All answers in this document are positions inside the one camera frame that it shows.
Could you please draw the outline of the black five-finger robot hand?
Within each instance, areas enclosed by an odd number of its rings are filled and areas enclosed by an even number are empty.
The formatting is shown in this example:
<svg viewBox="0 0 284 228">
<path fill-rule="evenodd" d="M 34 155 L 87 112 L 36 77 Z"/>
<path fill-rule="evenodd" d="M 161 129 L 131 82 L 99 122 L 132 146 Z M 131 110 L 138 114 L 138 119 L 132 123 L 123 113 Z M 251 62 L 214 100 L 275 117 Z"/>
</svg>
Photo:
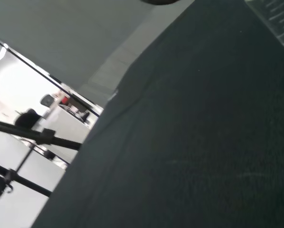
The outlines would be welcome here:
<svg viewBox="0 0 284 228">
<path fill-rule="evenodd" d="M 141 0 L 141 1 L 155 6 L 163 6 L 163 5 L 174 4 L 179 0 Z"/>
</svg>

